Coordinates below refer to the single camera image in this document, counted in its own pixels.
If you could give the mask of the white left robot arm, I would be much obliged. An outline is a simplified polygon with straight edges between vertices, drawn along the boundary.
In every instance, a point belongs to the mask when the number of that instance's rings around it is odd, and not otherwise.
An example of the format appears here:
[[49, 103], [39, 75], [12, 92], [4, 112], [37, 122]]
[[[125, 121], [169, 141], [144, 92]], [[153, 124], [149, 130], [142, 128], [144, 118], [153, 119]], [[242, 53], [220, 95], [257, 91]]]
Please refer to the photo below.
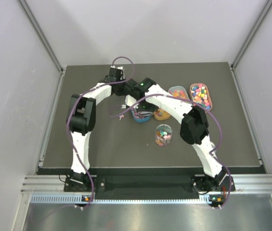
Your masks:
[[73, 150], [70, 179], [81, 191], [91, 186], [88, 151], [90, 135], [96, 124], [96, 106], [113, 93], [121, 93], [125, 82], [124, 68], [112, 65], [109, 74], [96, 86], [70, 98], [66, 121], [66, 131]]

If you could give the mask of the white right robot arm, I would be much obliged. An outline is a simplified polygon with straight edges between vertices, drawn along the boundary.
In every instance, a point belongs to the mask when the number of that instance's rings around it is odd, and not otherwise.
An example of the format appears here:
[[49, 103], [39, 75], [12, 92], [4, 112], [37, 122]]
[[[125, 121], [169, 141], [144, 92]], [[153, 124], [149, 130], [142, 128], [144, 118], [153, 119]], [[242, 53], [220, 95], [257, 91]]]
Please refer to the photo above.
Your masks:
[[166, 92], [150, 78], [137, 83], [133, 79], [123, 86], [126, 96], [135, 99], [128, 108], [138, 106], [139, 109], [153, 111], [160, 108], [168, 112], [180, 124], [181, 139], [195, 149], [204, 170], [204, 191], [216, 191], [224, 185], [229, 169], [217, 158], [215, 146], [209, 136], [207, 114], [212, 115], [204, 106], [188, 99], [180, 99]]

